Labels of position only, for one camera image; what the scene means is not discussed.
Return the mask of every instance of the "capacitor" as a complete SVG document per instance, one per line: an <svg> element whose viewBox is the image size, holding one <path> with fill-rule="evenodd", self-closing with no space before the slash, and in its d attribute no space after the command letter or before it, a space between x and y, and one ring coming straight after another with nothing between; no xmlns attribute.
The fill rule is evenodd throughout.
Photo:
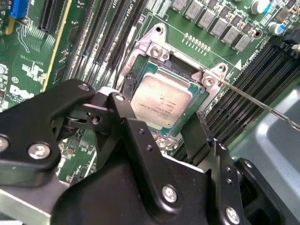
<svg viewBox="0 0 300 225"><path fill-rule="evenodd" d="M252 14L266 13L271 6L269 0L253 0L250 5L250 11Z"/></svg>
<svg viewBox="0 0 300 225"><path fill-rule="evenodd" d="M270 22L268 25L268 32L273 35L279 36L282 35L285 31L285 26L276 22Z"/></svg>

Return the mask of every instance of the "silver screw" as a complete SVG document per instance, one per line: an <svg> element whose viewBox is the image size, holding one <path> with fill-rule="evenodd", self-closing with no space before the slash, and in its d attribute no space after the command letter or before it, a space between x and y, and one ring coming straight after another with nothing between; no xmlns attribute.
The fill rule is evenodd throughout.
<svg viewBox="0 0 300 225"><path fill-rule="evenodd" d="M252 165L251 165L248 161L245 161L245 164L246 164L249 168L252 168Z"/></svg>
<svg viewBox="0 0 300 225"><path fill-rule="evenodd" d="M174 203L177 201L177 194L176 191L174 190L174 188L170 187L170 186L164 186L163 190L162 190L163 196L164 198L170 202L170 203Z"/></svg>
<svg viewBox="0 0 300 225"><path fill-rule="evenodd" d="M163 55L163 49L160 46L153 46L150 50L150 55L153 58L159 59Z"/></svg>
<svg viewBox="0 0 300 225"><path fill-rule="evenodd" d="M224 144L220 143L219 145L220 145L220 147L221 147L223 150L227 150L227 148L226 148L226 146L225 146Z"/></svg>
<svg viewBox="0 0 300 225"><path fill-rule="evenodd" d="M231 208L231 207L227 207L226 208L226 214L229 218L229 220L233 223L233 224L239 224L240 223L240 217L237 214L237 212Z"/></svg>
<svg viewBox="0 0 300 225"><path fill-rule="evenodd" d="M121 95L116 95L116 99L118 99L120 101L124 101L124 97Z"/></svg>
<svg viewBox="0 0 300 225"><path fill-rule="evenodd" d="M8 140L5 137L0 136L0 152L8 148Z"/></svg>
<svg viewBox="0 0 300 225"><path fill-rule="evenodd" d="M28 149L28 154L30 155L31 158L34 159L47 158L50 155L50 152L51 150L49 146L42 143L33 144Z"/></svg>
<svg viewBox="0 0 300 225"><path fill-rule="evenodd" d="M79 84L78 87L81 89L81 90L85 90L85 91L89 91L90 88L88 87L88 85L82 83L82 84Z"/></svg>

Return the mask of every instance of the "expansion slot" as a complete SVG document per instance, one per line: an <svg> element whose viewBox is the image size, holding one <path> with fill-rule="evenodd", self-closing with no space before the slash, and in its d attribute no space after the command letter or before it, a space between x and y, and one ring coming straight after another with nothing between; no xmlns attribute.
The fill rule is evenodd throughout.
<svg viewBox="0 0 300 225"><path fill-rule="evenodd" d="M64 5L65 0L45 0L38 28L47 34L55 33Z"/></svg>
<svg viewBox="0 0 300 225"><path fill-rule="evenodd" d="M15 19L21 19L26 16L29 0L14 0L10 15Z"/></svg>
<svg viewBox="0 0 300 225"><path fill-rule="evenodd" d="M49 81L49 77L50 77L50 73L52 71L53 63L54 63L54 60L55 60L55 56L56 56L56 53L57 53L57 49L58 49L59 44L60 44L60 39L61 39L65 24L66 24L65 21L67 19L68 14L69 14L71 4L72 4L72 0L67 0L66 10L65 10L64 16L62 18L62 23L61 23L61 26L60 26L60 29L59 29L59 32L58 32L58 36L57 36L55 47L54 47L53 54L52 54L52 57L51 57L50 65L49 65L49 68L48 68L48 71L47 71L47 77L45 79L42 91L46 90L46 87L47 87L47 84L48 84L48 81Z"/></svg>
<svg viewBox="0 0 300 225"><path fill-rule="evenodd" d="M86 12L83 17L83 22L81 24L80 32L78 38L76 39L76 44L73 47L71 56L67 62L67 68L64 73L63 80L73 79L76 76L77 70L79 68L79 60L83 56L84 50L86 48L87 42L90 38L90 31L93 28L95 22L94 8L98 1L91 0L87 6Z"/></svg>

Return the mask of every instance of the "pcie slot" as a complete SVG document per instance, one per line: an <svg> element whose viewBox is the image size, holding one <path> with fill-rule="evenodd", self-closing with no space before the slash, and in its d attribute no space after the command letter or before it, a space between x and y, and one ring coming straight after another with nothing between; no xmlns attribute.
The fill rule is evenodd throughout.
<svg viewBox="0 0 300 225"><path fill-rule="evenodd" d="M80 80L85 81L86 77L88 75L88 71L89 68L87 68L87 64L90 62L90 55L92 54L93 50L96 48L97 49L97 45L99 45L99 43L97 43L98 40L105 38L105 33L103 32L103 36L101 37L101 33L103 31L103 28L105 27L105 21L108 15L108 12L110 10L111 5L113 4L113 0L106 0L103 5L102 8L100 10L100 14L99 17L97 19L97 24L95 25L95 28L93 29L93 34L92 37L90 38L87 48L83 54L83 58L81 60L80 63L80 68L77 72L77 78Z"/></svg>
<svg viewBox="0 0 300 225"><path fill-rule="evenodd" d="M115 40L116 35L118 34L118 31L122 29L123 20L126 15L129 4L130 4L130 0L125 0L124 2L122 2L121 7L119 7L118 12L113 19L112 26L109 29L109 33L108 33L107 37L105 38L105 40L101 41L101 44L98 48L98 51L100 52L100 54L96 60L96 64L94 65L92 74L89 78L89 83L92 83L93 84L92 86L95 87L96 89L99 86L99 83L102 82L100 80L98 81L96 79L96 76L98 75L98 73L100 71L100 66L104 62L107 54L109 53L111 45L112 45L113 41Z"/></svg>
<svg viewBox="0 0 300 225"><path fill-rule="evenodd" d="M38 25L41 31L47 34L53 34L57 31L65 1L66 0L44 1Z"/></svg>
<svg viewBox="0 0 300 225"><path fill-rule="evenodd" d="M277 68L278 63L281 62L280 59L282 59L284 57L283 55L274 55L274 56L275 56L275 58L272 61L275 63L265 64L266 68L259 68L259 70L257 70L257 72L255 74L253 74L253 76L252 76L252 79L254 80L254 82L251 84L248 82L243 87L244 91L247 94L249 94L251 96L255 96L255 92L257 91L256 87L261 86L261 83L263 83L266 79L268 79L271 76L271 74ZM213 127L213 129L211 129L213 134L217 134L216 130L218 130L219 127L224 127L225 123L228 122L230 117L236 117L235 114L238 111L245 111L245 108L241 107L241 105L243 105L247 101L247 99L244 97L240 97L240 96L238 96L238 97L239 97L239 100L237 100L237 98L235 98L235 100L231 102L233 104L228 105L228 107L226 109L224 109L224 111L223 111L223 113L227 113L230 116L229 117L226 116L226 118L222 118L222 119L218 120L217 123L214 123L211 125Z"/></svg>
<svg viewBox="0 0 300 225"><path fill-rule="evenodd" d="M67 68L65 70L63 80L73 79L76 76L77 70L80 66L79 60L83 55L83 52L90 37L90 30L93 27L95 21L95 13L93 12L93 10L97 3L97 0L89 1L89 4L83 17L83 22L81 24L79 35L72 49L71 56L69 57L69 60L67 62Z"/></svg>

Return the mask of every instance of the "black dimm slot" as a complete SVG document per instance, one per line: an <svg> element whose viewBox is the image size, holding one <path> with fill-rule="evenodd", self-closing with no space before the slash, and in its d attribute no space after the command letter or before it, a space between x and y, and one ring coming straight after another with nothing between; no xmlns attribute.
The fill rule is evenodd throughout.
<svg viewBox="0 0 300 225"><path fill-rule="evenodd" d="M271 104L278 96L279 94L285 89L287 88L287 86L299 75L299 71L295 71L295 73L290 76L288 79L286 78L282 78L282 83L280 85L280 87L273 87L273 93L274 95L270 95L267 100L265 100L265 104L269 105ZM251 118L249 118L247 120L247 123L251 123L253 121L255 121L255 119L263 112L263 109L256 106L255 105L255 111L254 112L250 112L251 113ZM224 138L220 137L220 139L226 140L225 144L229 145L232 141L234 141L234 139L244 131L244 127L243 126L238 126L237 129L234 130L233 133L227 134L227 136L225 136Z"/></svg>
<svg viewBox="0 0 300 225"><path fill-rule="evenodd" d="M293 59L290 52L284 52L267 44L242 72L236 81L236 86L269 105L299 75L299 61ZM213 122L213 124L208 124L214 136L229 145L243 131L253 125L262 112L263 109L256 104L236 95L234 91L228 90L220 102L209 112L207 118ZM180 150L184 151L184 149L185 146L180 147ZM180 150L174 157L189 162L187 154L181 154Z"/></svg>
<svg viewBox="0 0 300 225"><path fill-rule="evenodd" d="M123 19L126 15L127 9L129 7L130 4L130 0L125 0L124 4L122 5L122 7L118 10L117 16L115 17L113 23L112 23L112 27L110 29L110 32L105 40L105 46L102 49L99 57L97 58L97 62L99 64L102 64L107 56L107 54L109 53L109 50L111 49L111 46L113 44L113 41L116 37L116 35L118 34L118 31L122 25Z"/></svg>
<svg viewBox="0 0 300 225"><path fill-rule="evenodd" d="M266 76L268 79L260 82L259 84L253 83L248 90L255 89L253 97L264 102L265 104L270 104L275 98L281 93L282 86L287 86L294 78L296 78L297 74L295 71L298 66L295 65L295 62L292 60L288 60L284 56L284 53L277 52L275 54L275 58L267 59L267 64L271 64L270 67L261 68L260 74L262 76ZM215 132L213 134L216 137L224 142L225 144L230 144L232 140L236 136L238 136L242 131L247 129L249 125L251 125L257 116L260 114L256 114L256 110L258 106L245 100L243 97L239 96L234 99L234 102L240 103L238 104L239 110L237 113L234 111L227 111L222 113L222 117L219 120L228 120L227 123L223 123L222 125L217 124L213 125L214 128L219 127L220 129L214 129Z"/></svg>
<svg viewBox="0 0 300 225"><path fill-rule="evenodd" d="M264 85L263 82L267 81L270 82L269 78L271 77L272 73L274 72L274 70L276 70L278 68L278 66L280 65L280 63L282 62L282 60L284 59L284 56L281 54L279 55L274 55L275 58L274 59L270 59L272 60L272 64L266 64L267 66L265 68L261 68L260 73L256 74L256 78L255 78L255 82L252 83L248 88L246 88L246 93L255 97L258 100L261 100L261 98L259 98L255 92L259 92L259 89L256 87L262 87ZM228 115L231 115L235 120L238 118L239 119L239 123L244 119L243 115L247 115L247 110L248 108L250 108L250 106L255 106L254 104L250 103L246 98L239 96L233 101L233 106L229 106L229 110L228 111L224 111L223 113L227 114L226 117L220 118L219 122L217 124L214 124L213 127L214 129L212 129L212 133L220 136L221 133L223 132L220 129L217 129L218 126L223 126L223 127L227 127L226 130L230 130L232 127L230 126L230 117L228 117Z"/></svg>
<svg viewBox="0 0 300 225"><path fill-rule="evenodd" d="M80 68L77 72L77 78L80 80L83 80L84 70L86 69L87 62L89 61L88 58L89 58L90 54L92 53L93 49L95 48L97 39L99 38L99 35L101 34L102 29L104 28L105 20L107 18L109 9L112 4L113 4L113 0L106 0L105 3L102 5L99 17L97 19L97 24L95 25L95 28L93 29L94 32L93 32L92 37L90 38L90 41L88 43L88 46L84 52L85 60L82 60L82 65L80 66Z"/></svg>
<svg viewBox="0 0 300 225"><path fill-rule="evenodd" d="M117 35L117 32L119 31L119 28L122 25L123 19L125 17L125 14L127 12L128 6L129 6L130 0L125 0L125 2L123 3L123 5L121 7L119 7L118 12L116 14L116 17L114 17L113 21L112 21L112 26L110 27L109 33L106 37L106 39L103 42L103 47L100 50L100 47L98 48L98 50L100 51L100 55L98 56L96 63L98 65L102 65L102 63L104 62L104 59L106 57L106 55L109 53L109 50L111 48L111 45L115 39L115 36ZM94 81L95 77L98 75L99 71L100 71L101 66L98 67L97 70L94 70L93 74L91 75L91 77L89 78L89 83L91 81ZM103 80L105 80L106 76L102 76L99 84L97 85L98 87L101 86L101 83L103 82Z"/></svg>
<svg viewBox="0 0 300 225"><path fill-rule="evenodd" d="M259 68L261 68L262 64L265 63L265 60L259 60L259 59L265 59L271 57L275 53L275 50L272 46L267 46L265 51L261 51L258 56L255 57L255 59L250 64L251 66L247 67L243 74L249 74L245 76L240 76L237 82L234 84L237 88L243 90L243 86L249 82L253 76L250 76L252 73L256 73ZM216 107L213 107L213 109L210 111L210 113L207 115L207 123L213 124L215 120L218 119L219 115L222 113L222 110L224 110L231 101L237 96L237 94L234 91L228 90L225 95L222 97L221 101L217 103Z"/></svg>
<svg viewBox="0 0 300 225"><path fill-rule="evenodd" d="M92 85L97 74L99 73L99 69L100 69L100 66L98 63L97 63L97 58L99 57L101 51L102 51L102 48L105 44L105 41L106 41L106 38L107 38L107 35L108 35L108 32L110 31L110 27L115 19L115 16L119 10L119 7L120 7L120 4L121 4L121 0L117 1L116 2L116 5L114 7L114 11L113 11L113 14L110 18L110 20L107 22L107 25L105 27L105 30L103 31L103 37L99 43L99 46L98 46L98 49L97 49L97 52L96 52L96 55L95 55L95 59L93 61L93 67L92 69L89 71L89 74L87 75L86 79L85 79L85 82L87 82L88 84Z"/></svg>
<svg viewBox="0 0 300 225"><path fill-rule="evenodd" d="M84 13L83 22L81 24L79 35L77 36L77 39L75 41L75 46L73 47L71 56L69 57L69 60L67 62L67 68L65 70L63 80L73 79L76 76L77 70L80 66L79 60L81 59L87 41L89 40L90 30L91 30L90 28L93 27L93 23L95 21L95 17L92 16L92 11L97 2L98 1L96 0L89 1L87 9Z"/></svg>
<svg viewBox="0 0 300 225"><path fill-rule="evenodd" d="M271 73L274 72L274 70L277 68L278 65L278 61L280 61L280 58L283 58L283 55L274 55L275 59L273 60L272 64L265 64L266 68L264 69L264 71L266 71L265 73L258 73L259 71L257 71L255 74L253 74L253 78L254 82L251 83L250 86L248 86L247 83L243 89L244 91L247 92L247 94L251 95L251 96L255 96L255 91L257 91L257 89L255 87L258 87L260 85L260 83L264 82L267 78L269 78L269 76L271 75ZM228 122L228 120L231 117L235 117L235 114L237 113L237 111L244 111L245 109L243 107L241 107L241 105L243 105L246 101L248 101L246 98L244 97L240 97L240 95L238 95L239 100L235 99L236 101L233 102L233 105L228 105L227 109L228 110L224 110L223 113L227 113L229 115L229 117L223 118L218 120L217 123L211 124L210 126L213 127L213 129L211 129L211 132L213 134L216 134L216 129L218 129L219 127L225 127L225 123Z"/></svg>
<svg viewBox="0 0 300 225"><path fill-rule="evenodd" d="M139 3L136 5L133 14L130 18L130 22L127 25L127 29L123 33L121 41L119 41L119 46L115 47L114 52L111 55L111 65L108 65L108 67L111 68L112 71L115 70L121 58L123 57L126 41L130 34L131 28L137 25L137 22L139 21L144 9L146 8L146 5L146 0L139 1Z"/></svg>

